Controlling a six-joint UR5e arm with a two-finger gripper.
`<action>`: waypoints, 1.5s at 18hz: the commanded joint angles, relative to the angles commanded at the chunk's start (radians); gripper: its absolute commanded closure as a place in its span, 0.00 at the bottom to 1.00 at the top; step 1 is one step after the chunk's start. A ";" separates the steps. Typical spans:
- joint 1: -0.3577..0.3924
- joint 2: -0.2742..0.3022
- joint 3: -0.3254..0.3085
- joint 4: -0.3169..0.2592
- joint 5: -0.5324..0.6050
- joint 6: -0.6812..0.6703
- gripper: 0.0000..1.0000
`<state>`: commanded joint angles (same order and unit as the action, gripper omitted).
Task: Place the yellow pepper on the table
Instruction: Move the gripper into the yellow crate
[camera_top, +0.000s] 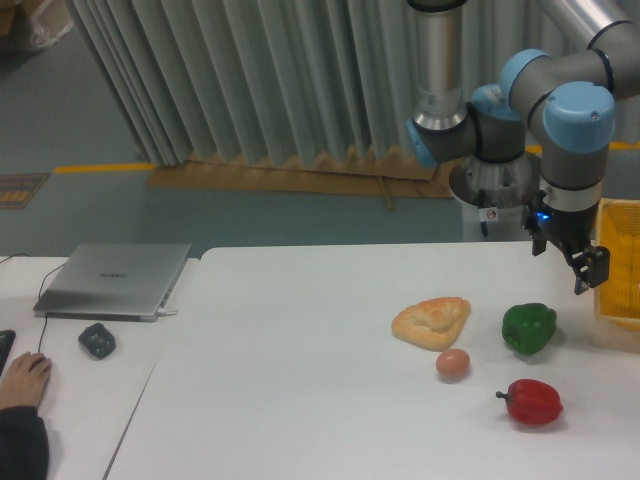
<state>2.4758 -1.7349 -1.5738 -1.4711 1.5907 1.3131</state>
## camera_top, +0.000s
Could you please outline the dark sleeved forearm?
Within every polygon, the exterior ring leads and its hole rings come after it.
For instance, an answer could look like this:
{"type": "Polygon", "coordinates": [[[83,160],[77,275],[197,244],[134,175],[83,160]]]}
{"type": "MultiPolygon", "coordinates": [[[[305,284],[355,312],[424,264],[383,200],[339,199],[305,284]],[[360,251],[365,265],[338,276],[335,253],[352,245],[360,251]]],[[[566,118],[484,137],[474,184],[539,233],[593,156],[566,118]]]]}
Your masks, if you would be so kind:
{"type": "Polygon", "coordinates": [[[46,479],[49,441],[44,420],[32,406],[1,410],[1,478],[46,479]]]}

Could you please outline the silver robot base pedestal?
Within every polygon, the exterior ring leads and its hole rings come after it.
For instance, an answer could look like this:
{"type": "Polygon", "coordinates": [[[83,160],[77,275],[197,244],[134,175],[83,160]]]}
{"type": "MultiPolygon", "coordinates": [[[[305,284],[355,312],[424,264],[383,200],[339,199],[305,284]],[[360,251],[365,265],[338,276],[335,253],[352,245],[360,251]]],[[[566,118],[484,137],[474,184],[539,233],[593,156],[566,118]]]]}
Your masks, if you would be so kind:
{"type": "Polygon", "coordinates": [[[525,241],[523,205],[538,190],[540,159],[525,152],[505,163],[465,158],[449,175],[453,197],[461,206],[466,242],[525,241]]]}

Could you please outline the person's bare hand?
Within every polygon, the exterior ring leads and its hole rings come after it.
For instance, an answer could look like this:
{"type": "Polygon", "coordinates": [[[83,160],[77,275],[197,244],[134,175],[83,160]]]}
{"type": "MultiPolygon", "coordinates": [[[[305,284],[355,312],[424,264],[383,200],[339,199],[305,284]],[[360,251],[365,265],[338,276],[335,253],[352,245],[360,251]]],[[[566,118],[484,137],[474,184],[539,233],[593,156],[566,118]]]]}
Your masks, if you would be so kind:
{"type": "Polygon", "coordinates": [[[51,376],[53,362],[42,353],[25,352],[9,366],[1,382],[1,409],[38,408],[51,376]]]}

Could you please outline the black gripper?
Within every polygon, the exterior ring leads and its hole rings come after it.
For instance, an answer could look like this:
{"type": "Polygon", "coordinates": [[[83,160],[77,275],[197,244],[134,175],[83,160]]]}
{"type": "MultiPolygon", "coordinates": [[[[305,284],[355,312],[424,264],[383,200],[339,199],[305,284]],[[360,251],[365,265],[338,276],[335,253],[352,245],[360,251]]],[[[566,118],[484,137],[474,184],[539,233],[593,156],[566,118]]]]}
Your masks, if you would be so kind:
{"type": "Polygon", "coordinates": [[[538,191],[524,198],[521,226],[531,238],[532,255],[544,253],[550,242],[564,254],[573,256],[576,295],[608,281],[610,251],[603,246],[590,245],[598,204],[585,210],[564,211],[545,203],[545,196],[543,191],[538,191]]]}

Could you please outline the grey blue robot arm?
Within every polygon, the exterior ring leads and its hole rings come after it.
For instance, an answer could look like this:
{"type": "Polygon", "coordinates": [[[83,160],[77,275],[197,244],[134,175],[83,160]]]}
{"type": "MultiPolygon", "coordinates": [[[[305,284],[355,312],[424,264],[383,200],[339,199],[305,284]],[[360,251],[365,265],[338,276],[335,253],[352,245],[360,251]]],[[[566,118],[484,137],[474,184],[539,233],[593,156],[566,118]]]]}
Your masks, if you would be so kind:
{"type": "Polygon", "coordinates": [[[518,208],[541,254],[556,246],[575,292],[603,284],[610,254],[590,240],[603,189],[615,110],[639,93],[639,28],[613,1],[545,1],[577,45],[561,58],[528,49],[499,81],[461,95],[463,3],[413,1],[418,101],[407,121],[422,164],[458,160],[450,187],[481,216],[518,208]]]}

